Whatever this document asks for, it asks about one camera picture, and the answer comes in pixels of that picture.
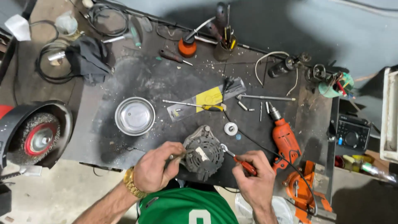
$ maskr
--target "green jersey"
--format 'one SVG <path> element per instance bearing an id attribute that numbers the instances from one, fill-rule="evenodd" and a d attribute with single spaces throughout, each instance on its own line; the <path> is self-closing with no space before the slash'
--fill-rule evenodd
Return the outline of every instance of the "green jersey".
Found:
<path id="1" fill-rule="evenodd" d="M 139 224 L 238 224 L 216 192 L 176 188 L 149 194 L 140 203 Z"/>

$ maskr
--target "yellow screwdriver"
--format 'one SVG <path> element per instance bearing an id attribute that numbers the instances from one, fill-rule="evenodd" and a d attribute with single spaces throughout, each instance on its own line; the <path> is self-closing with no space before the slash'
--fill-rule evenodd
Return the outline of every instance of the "yellow screwdriver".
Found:
<path id="1" fill-rule="evenodd" d="M 170 101 L 170 100 L 163 100 L 163 103 L 182 104 L 182 105 L 187 105 L 187 106 L 197 106 L 197 107 L 201 107 L 202 109 L 208 110 L 208 111 L 216 111 L 216 112 L 224 111 L 224 108 L 222 106 L 217 106 L 217 105 L 197 105 L 197 104 L 190 104 L 190 103 L 183 103 L 183 102 L 175 102 L 175 101 Z"/>

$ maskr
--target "yellow label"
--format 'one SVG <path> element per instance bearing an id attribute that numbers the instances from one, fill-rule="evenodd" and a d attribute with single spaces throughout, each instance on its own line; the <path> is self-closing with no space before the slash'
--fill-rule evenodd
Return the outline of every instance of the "yellow label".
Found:
<path id="1" fill-rule="evenodd" d="M 209 89 L 205 92 L 201 92 L 196 95 L 196 104 L 198 105 L 216 105 L 222 102 L 222 94 L 218 87 Z M 196 112 L 200 112 L 203 109 L 200 107 L 196 108 Z"/>

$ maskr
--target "hand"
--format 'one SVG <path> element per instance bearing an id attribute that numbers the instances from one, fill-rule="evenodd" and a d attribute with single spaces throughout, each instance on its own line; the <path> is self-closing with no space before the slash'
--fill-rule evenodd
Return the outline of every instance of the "hand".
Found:
<path id="1" fill-rule="evenodd" d="M 181 157 L 164 166 L 170 155 L 181 155 L 185 148 L 179 142 L 167 141 L 157 149 L 147 152 L 134 167 L 134 185 L 140 191 L 151 193 L 166 187 L 169 181 L 178 174 Z"/>
<path id="2" fill-rule="evenodd" d="M 257 169 L 256 177 L 246 177 L 240 163 L 236 163 L 236 166 L 232 169 L 240 193 L 253 208 L 255 218 L 259 223 L 262 223 L 262 221 L 277 223 L 271 206 L 275 172 L 272 170 L 264 152 L 248 151 L 243 155 L 237 155 L 237 159 L 249 162 Z"/>

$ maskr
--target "knob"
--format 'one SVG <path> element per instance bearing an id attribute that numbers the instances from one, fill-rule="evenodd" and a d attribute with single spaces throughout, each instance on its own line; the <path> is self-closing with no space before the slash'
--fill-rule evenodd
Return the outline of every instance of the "knob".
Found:
<path id="1" fill-rule="evenodd" d="M 345 136 L 345 143 L 349 146 L 354 146 L 358 143 L 359 136 L 356 132 L 348 132 Z"/>

